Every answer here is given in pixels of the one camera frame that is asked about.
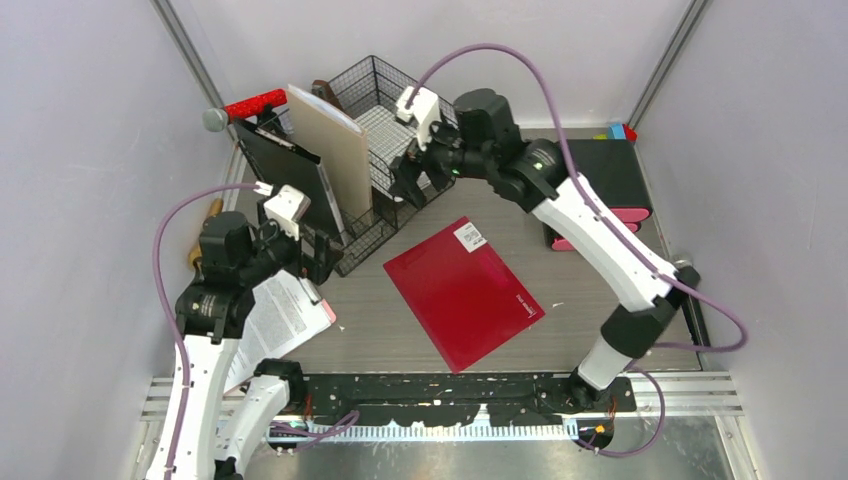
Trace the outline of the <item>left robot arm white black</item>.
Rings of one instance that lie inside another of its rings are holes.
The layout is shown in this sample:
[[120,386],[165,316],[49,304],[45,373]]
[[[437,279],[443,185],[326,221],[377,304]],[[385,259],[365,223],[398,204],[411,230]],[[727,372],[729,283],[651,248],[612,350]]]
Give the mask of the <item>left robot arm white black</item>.
[[175,303],[175,380],[149,479],[240,479],[272,419],[298,412],[307,398],[299,363],[266,358],[245,398],[218,425],[226,379],[255,305],[254,290],[279,273],[310,305],[343,254],[316,234],[313,254],[274,220],[254,228],[240,212],[209,217],[199,236],[195,277]]

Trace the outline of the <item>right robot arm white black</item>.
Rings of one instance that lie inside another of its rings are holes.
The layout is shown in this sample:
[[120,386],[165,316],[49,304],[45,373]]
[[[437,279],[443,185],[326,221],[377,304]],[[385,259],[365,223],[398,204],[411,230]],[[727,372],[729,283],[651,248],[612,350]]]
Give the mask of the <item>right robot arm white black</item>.
[[596,410],[610,398],[614,379],[655,346],[700,276],[645,246],[568,165],[565,143],[524,140],[504,96],[476,89],[458,97],[453,109],[456,121],[450,123],[435,93],[408,87],[400,95],[396,120],[416,133],[390,165],[393,193],[421,209],[426,204],[421,175],[437,189],[455,178],[481,179],[559,233],[592,265],[619,304],[570,374],[564,397],[578,411]]

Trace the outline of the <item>black clip file folder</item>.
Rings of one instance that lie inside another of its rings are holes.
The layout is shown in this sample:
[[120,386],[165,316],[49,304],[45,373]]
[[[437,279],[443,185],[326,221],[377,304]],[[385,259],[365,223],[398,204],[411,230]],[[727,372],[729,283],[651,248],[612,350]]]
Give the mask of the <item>black clip file folder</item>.
[[256,178],[274,186],[290,185],[310,199],[302,221],[337,239],[345,229],[341,210],[321,158],[253,122],[233,124]]

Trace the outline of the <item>pink clipboard with paper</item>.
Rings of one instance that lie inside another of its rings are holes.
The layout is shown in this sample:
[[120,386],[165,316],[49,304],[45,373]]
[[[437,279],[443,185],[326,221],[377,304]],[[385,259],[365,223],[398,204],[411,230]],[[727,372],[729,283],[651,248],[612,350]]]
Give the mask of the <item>pink clipboard with paper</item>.
[[290,354],[336,321],[314,284],[286,271],[264,281],[253,293],[255,305],[230,367],[226,393],[247,382],[262,360]]

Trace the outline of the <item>black pink drawer cabinet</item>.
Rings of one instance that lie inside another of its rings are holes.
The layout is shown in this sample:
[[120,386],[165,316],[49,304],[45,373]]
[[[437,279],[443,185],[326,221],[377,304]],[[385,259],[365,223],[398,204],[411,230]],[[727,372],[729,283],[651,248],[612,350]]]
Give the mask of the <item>black pink drawer cabinet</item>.
[[638,232],[653,206],[634,146],[621,139],[574,139],[567,145],[578,172],[600,200],[631,232]]

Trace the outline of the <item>red notebook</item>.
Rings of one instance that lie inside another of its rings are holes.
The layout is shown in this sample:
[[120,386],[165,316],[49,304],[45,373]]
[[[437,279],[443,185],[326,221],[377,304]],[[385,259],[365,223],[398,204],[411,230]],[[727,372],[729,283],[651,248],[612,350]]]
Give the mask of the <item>red notebook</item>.
[[545,315],[466,217],[387,261],[383,268],[454,374]]

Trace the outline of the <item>beige folder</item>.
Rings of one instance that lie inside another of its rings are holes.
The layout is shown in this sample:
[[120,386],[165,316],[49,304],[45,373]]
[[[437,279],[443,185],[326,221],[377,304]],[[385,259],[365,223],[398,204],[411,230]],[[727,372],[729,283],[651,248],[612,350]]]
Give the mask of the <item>beige folder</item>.
[[294,141],[318,155],[340,209],[359,218],[372,209],[367,132],[326,100],[290,84],[287,105]]

